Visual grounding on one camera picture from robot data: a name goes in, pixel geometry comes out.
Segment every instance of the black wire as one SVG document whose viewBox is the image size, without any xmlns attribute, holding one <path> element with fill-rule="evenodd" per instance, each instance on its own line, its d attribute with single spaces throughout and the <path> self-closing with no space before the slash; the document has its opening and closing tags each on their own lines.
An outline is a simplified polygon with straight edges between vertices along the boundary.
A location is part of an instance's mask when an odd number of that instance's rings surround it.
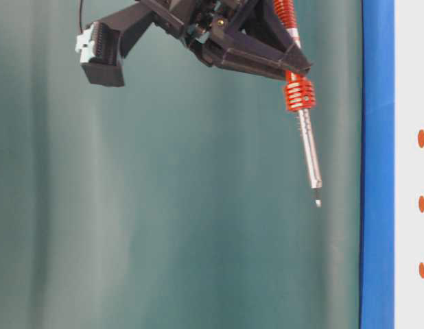
<svg viewBox="0 0 424 329">
<path fill-rule="evenodd" d="M 80 0 L 80 6 L 79 6 L 79 10 L 78 10 L 78 23 L 79 23 L 79 29 L 80 32 L 82 34 L 82 3 L 84 2 L 84 0 Z"/>
</svg>

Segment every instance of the red dot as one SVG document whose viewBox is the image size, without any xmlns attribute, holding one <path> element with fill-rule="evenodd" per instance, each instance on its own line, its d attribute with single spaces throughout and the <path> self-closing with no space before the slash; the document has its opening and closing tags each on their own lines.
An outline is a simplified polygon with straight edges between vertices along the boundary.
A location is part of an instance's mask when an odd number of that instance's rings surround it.
<svg viewBox="0 0 424 329">
<path fill-rule="evenodd" d="M 424 212 L 424 196 L 420 196 L 418 200 L 419 211 Z"/>
<path fill-rule="evenodd" d="M 424 129 L 421 129 L 418 133 L 418 145 L 421 149 L 424 147 Z"/>
<path fill-rule="evenodd" d="M 419 276 L 424 279 L 424 263 L 419 264 Z"/>
</svg>

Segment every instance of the blue stripe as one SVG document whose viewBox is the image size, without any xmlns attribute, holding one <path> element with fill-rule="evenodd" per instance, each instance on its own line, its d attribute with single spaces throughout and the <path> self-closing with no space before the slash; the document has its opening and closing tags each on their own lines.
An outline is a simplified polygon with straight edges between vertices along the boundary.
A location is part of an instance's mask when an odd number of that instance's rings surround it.
<svg viewBox="0 0 424 329">
<path fill-rule="evenodd" d="M 394 328 L 394 0 L 363 0 L 361 328 Z"/>
</svg>

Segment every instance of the orange spring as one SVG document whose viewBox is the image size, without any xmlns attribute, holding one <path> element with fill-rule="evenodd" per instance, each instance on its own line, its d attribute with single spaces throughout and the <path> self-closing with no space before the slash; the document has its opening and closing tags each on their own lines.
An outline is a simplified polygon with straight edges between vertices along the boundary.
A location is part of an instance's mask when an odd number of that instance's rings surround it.
<svg viewBox="0 0 424 329">
<path fill-rule="evenodd" d="M 306 77 L 287 72 L 287 86 L 283 87 L 285 102 L 290 112 L 316 106 L 316 94 L 311 81 Z"/>
<path fill-rule="evenodd" d="M 293 0 L 273 0 L 274 11 L 287 29 L 297 28 Z"/>
</svg>

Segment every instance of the teal fabric backdrop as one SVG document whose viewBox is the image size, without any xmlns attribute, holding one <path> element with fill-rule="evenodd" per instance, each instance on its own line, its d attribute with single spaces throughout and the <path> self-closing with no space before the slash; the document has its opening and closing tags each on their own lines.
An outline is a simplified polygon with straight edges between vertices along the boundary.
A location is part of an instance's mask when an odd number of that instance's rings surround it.
<svg viewBox="0 0 424 329">
<path fill-rule="evenodd" d="M 0 0 L 0 328 L 358 328 L 360 1 L 296 4 L 320 210 L 282 83 L 151 27 L 91 86 L 75 2 Z"/>
</svg>

